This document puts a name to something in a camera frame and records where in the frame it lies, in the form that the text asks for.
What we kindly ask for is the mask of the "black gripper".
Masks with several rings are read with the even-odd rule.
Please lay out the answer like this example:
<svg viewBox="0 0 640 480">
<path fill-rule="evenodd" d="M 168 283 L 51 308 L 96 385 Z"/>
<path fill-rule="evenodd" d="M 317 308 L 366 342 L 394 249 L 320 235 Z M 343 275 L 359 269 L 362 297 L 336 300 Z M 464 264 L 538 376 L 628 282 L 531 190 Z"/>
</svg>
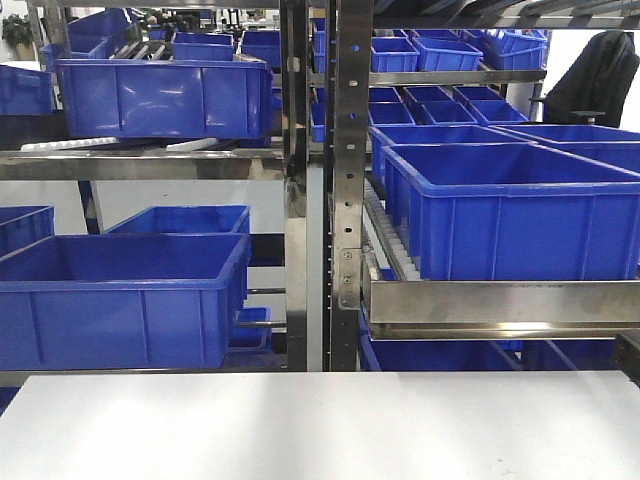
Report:
<svg viewBox="0 0 640 480">
<path fill-rule="evenodd" d="M 612 361 L 636 386 L 640 386 L 640 332 L 638 330 L 616 335 Z"/>
</svg>

